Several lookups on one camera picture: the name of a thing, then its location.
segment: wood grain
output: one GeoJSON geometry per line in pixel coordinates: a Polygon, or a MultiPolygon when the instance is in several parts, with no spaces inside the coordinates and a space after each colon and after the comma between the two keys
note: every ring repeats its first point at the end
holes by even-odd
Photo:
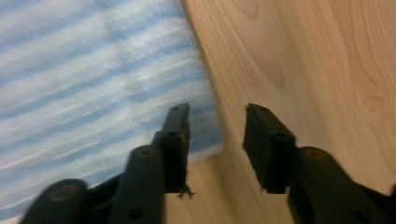
{"type": "Polygon", "coordinates": [[[352,178],[396,183],[396,1],[183,0],[224,129],[224,151],[191,164],[198,194],[167,196],[168,223],[292,223],[242,150],[244,106],[265,105],[298,146],[331,152],[352,178]]]}

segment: striped cloth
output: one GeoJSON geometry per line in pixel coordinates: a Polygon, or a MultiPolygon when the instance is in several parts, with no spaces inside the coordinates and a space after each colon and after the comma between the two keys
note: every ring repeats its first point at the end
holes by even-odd
{"type": "Polygon", "coordinates": [[[221,133],[178,0],[0,1],[0,222],[53,182],[120,173],[186,102],[197,161],[221,133]]]}

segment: wooden table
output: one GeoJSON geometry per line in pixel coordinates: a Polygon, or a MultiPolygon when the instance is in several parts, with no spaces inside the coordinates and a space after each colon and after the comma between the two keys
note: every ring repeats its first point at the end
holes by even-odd
{"type": "Polygon", "coordinates": [[[183,0],[217,97],[224,151],[189,166],[197,195],[167,196],[168,223],[292,223],[242,150],[245,108],[265,105],[298,146],[331,152],[352,178],[396,183],[396,1],[183,0]]]}

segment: blue and white striped fabric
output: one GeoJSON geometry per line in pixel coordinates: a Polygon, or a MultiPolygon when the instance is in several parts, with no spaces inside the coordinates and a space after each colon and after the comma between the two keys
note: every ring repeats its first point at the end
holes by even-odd
{"type": "Polygon", "coordinates": [[[60,179],[120,173],[186,102],[197,161],[221,133],[179,0],[0,1],[0,222],[60,179]]]}

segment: wooden surface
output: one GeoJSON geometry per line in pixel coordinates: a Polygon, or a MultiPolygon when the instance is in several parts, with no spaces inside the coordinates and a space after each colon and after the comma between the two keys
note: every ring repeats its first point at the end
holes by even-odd
{"type": "Polygon", "coordinates": [[[224,151],[189,166],[198,194],[167,196],[168,223],[292,223],[260,192],[242,150],[247,103],[271,108],[298,146],[330,151],[354,180],[396,183],[396,1],[184,0],[205,56],[224,151]]]}

